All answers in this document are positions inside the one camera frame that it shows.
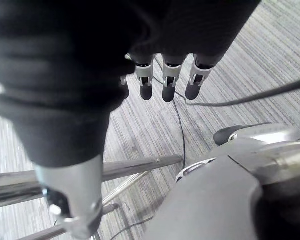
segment silver cylinder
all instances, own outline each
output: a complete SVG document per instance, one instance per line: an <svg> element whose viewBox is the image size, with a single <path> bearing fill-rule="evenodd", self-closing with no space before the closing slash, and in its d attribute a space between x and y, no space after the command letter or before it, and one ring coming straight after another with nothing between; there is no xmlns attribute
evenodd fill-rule
<svg viewBox="0 0 300 240"><path fill-rule="evenodd" d="M180 163L179 155L141 158L132 161L103 163L102 181L123 178ZM42 189L35 171L0 174L0 207L42 198Z"/></svg>

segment black rubber tip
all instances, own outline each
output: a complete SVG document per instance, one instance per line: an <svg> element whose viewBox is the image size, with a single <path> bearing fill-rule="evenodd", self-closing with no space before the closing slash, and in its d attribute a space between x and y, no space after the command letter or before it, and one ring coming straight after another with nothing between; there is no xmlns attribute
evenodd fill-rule
<svg viewBox="0 0 300 240"><path fill-rule="evenodd" d="M201 87L197 83L191 85L190 82L188 82L188 85L186 86L186 90L185 90L185 97L189 100L196 99L199 95L200 88Z"/></svg>
<svg viewBox="0 0 300 240"><path fill-rule="evenodd" d="M128 83L126 83L125 85L121 85L120 84L120 88L123 89L124 91L124 99L127 99L129 97L129 87L128 87Z"/></svg>
<svg viewBox="0 0 300 240"><path fill-rule="evenodd" d="M140 95L143 100L150 100L152 97L152 86L140 86Z"/></svg>
<svg viewBox="0 0 300 240"><path fill-rule="evenodd" d="M176 87L172 85L164 86L162 90L162 98L166 103L170 103L175 98Z"/></svg>
<svg viewBox="0 0 300 240"><path fill-rule="evenodd" d="M217 131L213 135L213 140L214 140L215 144L217 144L218 146L221 146L223 144L226 144L229 141L230 136L234 132L236 132L240 129L247 129L247 128L264 125L264 124L271 124L271 122L264 122L264 123L260 123L260 124L247 125L247 126L237 125L237 126L226 127L226 128L223 128L223 129Z"/></svg>

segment gray carpet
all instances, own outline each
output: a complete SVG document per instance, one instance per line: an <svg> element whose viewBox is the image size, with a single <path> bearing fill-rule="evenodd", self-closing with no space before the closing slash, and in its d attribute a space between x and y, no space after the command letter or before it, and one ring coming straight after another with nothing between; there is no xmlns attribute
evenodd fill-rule
<svg viewBox="0 0 300 240"><path fill-rule="evenodd" d="M177 91L184 94L193 57L185 61ZM161 78L159 66L154 75ZM225 57L204 83L194 102L234 100L300 79L300 0L264 1L252 15ZM149 156L182 154L182 136L172 103L162 98L162 86L153 81L153 97L143 101L134 75L127 76L130 97L111 115L105 162L130 161ZM213 134L224 127L262 122L296 125L300 129L300 91L239 106L207 108L186 106L175 98L185 133L186 164L214 148ZM0 118L0 173L31 170L12 125ZM174 186L181 165L154 170L122 196L121 208L102 220L102 240L128 225L151 217ZM103 185L107 194L124 179ZM0 240L15 240L53 225L44 200L0 208ZM142 224L117 240L141 239ZM72 239L64 234L56 239Z"/></svg>

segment robotic finger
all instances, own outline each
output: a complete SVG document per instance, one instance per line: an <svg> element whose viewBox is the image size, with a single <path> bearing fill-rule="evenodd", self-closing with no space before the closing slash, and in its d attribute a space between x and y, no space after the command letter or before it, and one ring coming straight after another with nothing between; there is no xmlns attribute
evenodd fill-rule
<svg viewBox="0 0 300 240"><path fill-rule="evenodd" d="M144 100L152 97L152 79L154 77L154 56L131 54L131 59L135 62L135 73L140 84L140 95Z"/></svg>
<svg viewBox="0 0 300 240"><path fill-rule="evenodd" d="M163 55L163 90L162 98L165 102L171 102L175 97L176 84L180 76L185 56Z"/></svg>

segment silver metal tube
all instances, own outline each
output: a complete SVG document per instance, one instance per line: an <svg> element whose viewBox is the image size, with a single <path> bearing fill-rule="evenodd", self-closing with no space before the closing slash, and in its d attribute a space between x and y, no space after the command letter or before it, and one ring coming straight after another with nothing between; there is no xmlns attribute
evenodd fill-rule
<svg viewBox="0 0 300 240"><path fill-rule="evenodd" d="M105 206L103 208L103 215L113 212L114 210L118 209L118 207L119 205L116 203ZM61 225L57 225L57 226L50 227L46 230L36 232L32 235L22 237L19 240L49 240L65 233L66 230ZM91 237L91 240L99 240L99 239L100 236L98 233L96 233L95 236Z"/></svg>
<svg viewBox="0 0 300 240"><path fill-rule="evenodd" d="M133 174L144 173L180 163L182 160L182 156L172 155L141 158L132 161L105 162L103 164L102 181L106 182Z"/></svg>
<svg viewBox="0 0 300 240"><path fill-rule="evenodd" d="M107 205L110 203L114 198L119 196L121 193L123 193L125 190L130 188L133 184L138 182L140 179L142 179L144 176L148 175L151 171L146 171L143 173L138 173L135 175L132 175L127 180L125 180L123 183L121 183L116 189L112 190L111 193L109 193L106 197L102 199L102 204Z"/></svg>
<svg viewBox="0 0 300 240"><path fill-rule="evenodd" d="M141 158L132 161L105 162L102 181L131 176L180 163L179 155ZM0 207L42 198L41 186L35 171L0 174Z"/></svg>
<svg viewBox="0 0 300 240"><path fill-rule="evenodd" d="M0 207L42 197L35 171L0 174Z"/></svg>

